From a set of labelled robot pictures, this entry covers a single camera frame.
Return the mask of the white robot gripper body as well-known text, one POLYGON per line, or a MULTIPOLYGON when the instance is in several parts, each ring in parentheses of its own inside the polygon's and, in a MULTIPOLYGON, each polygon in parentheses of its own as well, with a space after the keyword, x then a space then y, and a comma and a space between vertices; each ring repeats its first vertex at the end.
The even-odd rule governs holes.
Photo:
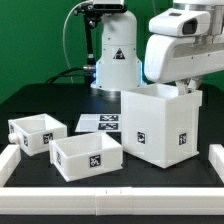
POLYGON ((152 18, 144 72, 166 83, 224 70, 224 8, 170 8, 152 18))

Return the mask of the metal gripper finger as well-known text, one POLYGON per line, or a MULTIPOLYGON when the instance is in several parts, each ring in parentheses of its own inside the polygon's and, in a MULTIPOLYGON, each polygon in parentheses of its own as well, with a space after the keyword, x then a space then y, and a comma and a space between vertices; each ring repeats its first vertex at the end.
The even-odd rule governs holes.
POLYGON ((178 95, 186 95, 188 93, 188 85, 186 80, 179 80, 175 82, 178 89, 178 95))
POLYGON ((188 89, 189 90, 197 90, 202 83, 202 77, 201 76, 196 76, 190 79, 190 82, 188 84, 188 89))

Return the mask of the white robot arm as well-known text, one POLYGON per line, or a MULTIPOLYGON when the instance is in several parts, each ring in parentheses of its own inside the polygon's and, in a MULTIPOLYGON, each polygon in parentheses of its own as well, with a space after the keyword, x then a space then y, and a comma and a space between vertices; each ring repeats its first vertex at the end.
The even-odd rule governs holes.
POLYGON ((149 21, 145 59, 136 55, 137 20, 127 11, 102 16, 102 54, 92 86, 103 91, 137 87, 143 78, 196 89, 205 74, 224 70, 224 2, 174 0, 149 21))

